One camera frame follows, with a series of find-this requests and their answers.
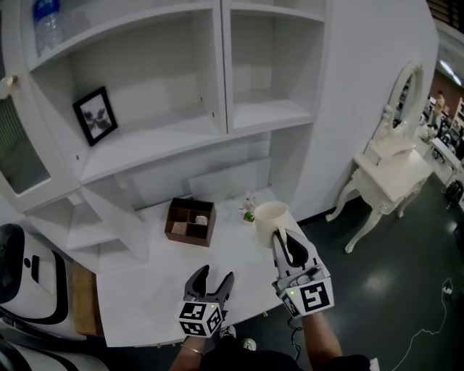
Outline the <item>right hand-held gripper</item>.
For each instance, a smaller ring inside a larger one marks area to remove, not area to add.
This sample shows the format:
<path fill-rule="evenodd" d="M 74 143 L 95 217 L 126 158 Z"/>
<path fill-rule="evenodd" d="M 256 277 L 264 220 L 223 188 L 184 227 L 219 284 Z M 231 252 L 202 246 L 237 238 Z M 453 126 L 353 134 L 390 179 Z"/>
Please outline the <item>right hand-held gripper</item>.
<path fill-rule="evenodd" d="M 334 306 L 331 276 L 323 265 L 317 265 L 317 251 L 305 235 L 277 228 L 272 235 L 272 250 L 279 274 L 273 287 L 293 319 Z"/>

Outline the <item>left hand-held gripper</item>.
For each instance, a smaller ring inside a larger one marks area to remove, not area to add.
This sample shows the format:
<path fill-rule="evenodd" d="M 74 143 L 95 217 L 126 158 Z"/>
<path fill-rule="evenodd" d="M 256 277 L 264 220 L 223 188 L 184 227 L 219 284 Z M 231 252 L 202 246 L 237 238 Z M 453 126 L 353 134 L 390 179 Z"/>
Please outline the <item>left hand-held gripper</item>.
<path fill-rule="evenodd" d="M 184 286 L 184 296 L 178 305 L 178 323 L 187 336 L 211 338 L 220 328 L 227 311 L 224 304 L 229 299 L 235 276 L 229 272 L 214 293 L 208 293 L 207 276 L 210 266 L 199 268 Z"/>

